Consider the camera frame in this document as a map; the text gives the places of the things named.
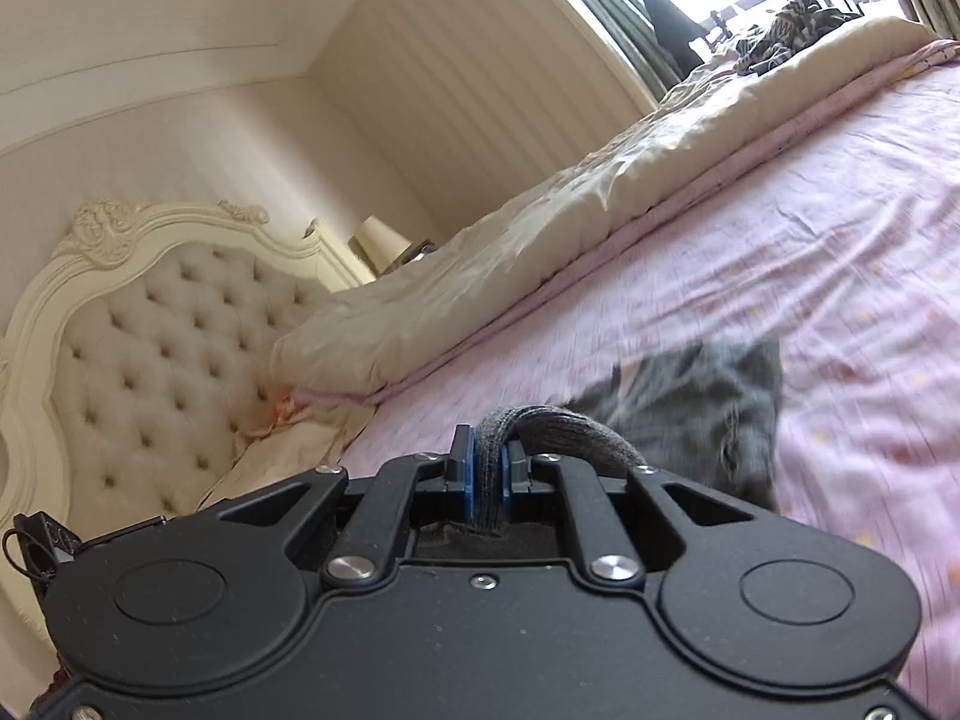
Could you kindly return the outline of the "grey argyle knit sweater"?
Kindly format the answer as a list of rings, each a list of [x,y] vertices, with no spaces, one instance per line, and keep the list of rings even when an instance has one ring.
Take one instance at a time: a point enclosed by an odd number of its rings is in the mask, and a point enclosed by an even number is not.
[[[513,440],[612,478],[652,466],[772,511],[781,388],[777,338],[695,341],[617,364],[565,405],[500,406],[475,427],[473,526],[503,527],[501,450]]]

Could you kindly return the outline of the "dark patterned clothes pile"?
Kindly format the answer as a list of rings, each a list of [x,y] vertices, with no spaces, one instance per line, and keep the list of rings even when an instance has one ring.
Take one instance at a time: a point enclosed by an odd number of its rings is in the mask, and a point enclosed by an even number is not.
[[[807,0],[789,0],[765,29],[754,26],[737,37],[734,68],[740,76],[766,75],[857,18],[859,13],[821,7]]]

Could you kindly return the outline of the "beige pillow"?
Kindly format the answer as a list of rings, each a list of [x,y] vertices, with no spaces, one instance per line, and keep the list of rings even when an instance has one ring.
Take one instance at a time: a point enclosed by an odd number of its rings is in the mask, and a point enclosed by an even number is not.
[[[336,470],[375,414],[369,406],[309,405],[290,419],[275,422],[242,450],[233,468],[213,484],[197,509],[238,499],[309,470]]]

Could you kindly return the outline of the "orange small item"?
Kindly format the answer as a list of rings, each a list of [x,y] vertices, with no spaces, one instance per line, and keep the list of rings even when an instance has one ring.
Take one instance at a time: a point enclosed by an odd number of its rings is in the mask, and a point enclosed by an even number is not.
[[[285,394],[283,397],[277,398],[274,405],[272,405],[272,416],[270,416],[270,422],[274,426],[290,424],[290,422],[296,418],[296,413],[298,410],[299,406],[296,398],[291,394]]]

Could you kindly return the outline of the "tufted beige headboard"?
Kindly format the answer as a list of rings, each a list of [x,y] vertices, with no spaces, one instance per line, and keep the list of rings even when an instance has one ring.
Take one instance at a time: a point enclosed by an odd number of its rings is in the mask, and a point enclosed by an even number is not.
[[[256,206],[85,203],[3,338],[3,517],[93,536],[193,511],[270,419],[275,341],[369,277]]]

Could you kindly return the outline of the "cream bedside lamp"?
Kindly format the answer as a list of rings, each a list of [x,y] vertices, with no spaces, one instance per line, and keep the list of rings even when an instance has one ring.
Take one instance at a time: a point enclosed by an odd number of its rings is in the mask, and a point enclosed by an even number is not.
[[[377,216],[368,216],[353,232],[358,247],[376,275],[384,275],[398,264],[412,243]]]

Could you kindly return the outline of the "pink patterned bed sheet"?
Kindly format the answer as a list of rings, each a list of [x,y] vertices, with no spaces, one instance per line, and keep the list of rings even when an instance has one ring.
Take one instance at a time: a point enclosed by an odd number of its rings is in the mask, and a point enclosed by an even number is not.
[[[911,575],[923,629],[901,679],[958,710],[958,47],[844,94],[708,192],[683,192],[426,371],[368,400],[345,457],[370,476],[496,406],[562,403],[615,364],[775,337],[789,517]]]

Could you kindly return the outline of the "beige duvet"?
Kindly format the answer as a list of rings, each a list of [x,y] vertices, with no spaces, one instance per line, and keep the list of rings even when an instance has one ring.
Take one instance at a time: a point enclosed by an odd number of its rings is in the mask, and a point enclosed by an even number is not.
[[[281,385],[369,397],[477,338],[558,271],[683,192],[708,192],[844,94],[872,91],[946,39],[914,21],[851,21],[765,75],[724,52],[658,109],[576,166],[460,229],[443,247],[361,288],[338,291],[272,349]]]

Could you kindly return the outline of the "green curtain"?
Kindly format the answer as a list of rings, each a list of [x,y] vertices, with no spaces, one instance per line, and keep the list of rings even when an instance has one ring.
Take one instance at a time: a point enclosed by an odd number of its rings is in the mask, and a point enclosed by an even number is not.
[[[703,65],[693,41],[706,31],[672,0],[581,0],[612,37],[652,96],[665,93]]]

